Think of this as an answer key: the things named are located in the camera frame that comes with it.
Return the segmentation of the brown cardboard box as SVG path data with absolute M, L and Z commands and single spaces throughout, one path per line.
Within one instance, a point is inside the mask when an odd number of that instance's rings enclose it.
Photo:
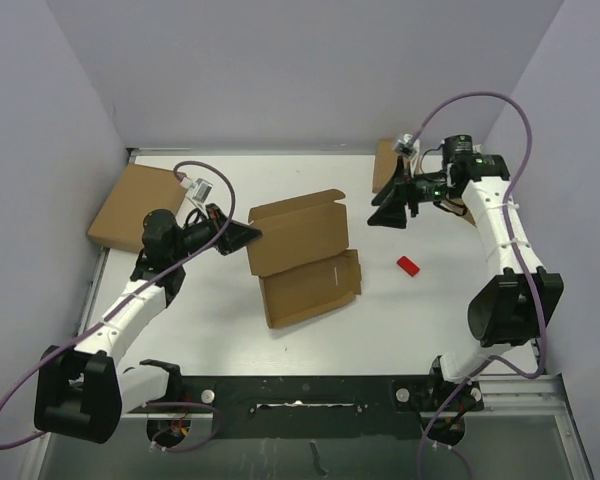
M 262 236 L 247 246 L 247 255 L 269 328 L 324 315 L 361 295 L 361 265 L 349 245 L 345 198 L 329 189 L 250 210 L 249 225 Z

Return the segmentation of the small red block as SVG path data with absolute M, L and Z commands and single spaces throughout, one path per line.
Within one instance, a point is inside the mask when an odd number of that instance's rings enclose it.
M 396 264 L 410 277 L 415 277 L 420 272 L 420 267 L 406 256 L 401 256 Z

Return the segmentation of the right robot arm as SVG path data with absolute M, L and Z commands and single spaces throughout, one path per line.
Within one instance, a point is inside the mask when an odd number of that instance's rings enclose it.
M 394 150 L 395 169 L 371 202 L 375 211 L 368 225 L 404 229 L 422 204 L 450 201 L 473 219 L 486 258 L 489 280 L 467 309 L 473 343 L 441 355 L 441 374 L 424 385 L 426 400 L 444 409 L 460 397 L 459 383 L 476 377 L 484 362 L 545 333 L 564 282 L 546 270 L 531 246 L 502 156 L 479 153 L 470 136 L 455 135 L 441 144 L 440 169 L 419 173 L 417 140 L 405 134 Z

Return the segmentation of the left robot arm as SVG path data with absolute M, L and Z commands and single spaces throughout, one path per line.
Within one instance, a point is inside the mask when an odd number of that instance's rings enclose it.
M 36 428 L 102 444 L 125 413 L 149 403 L 162 411 L 183 407 L 178 365 L 149 359 L 120 370 L 119 363 L 179 294 L 185 262 L 209 248 L 232 254 L 262 236 L 215 204 L 205 210 L 201 220 L 185 226 L 165 209 L 144 218 L 142 249 L 119 298 L 75 344 L 45 351 L 37 380 Z

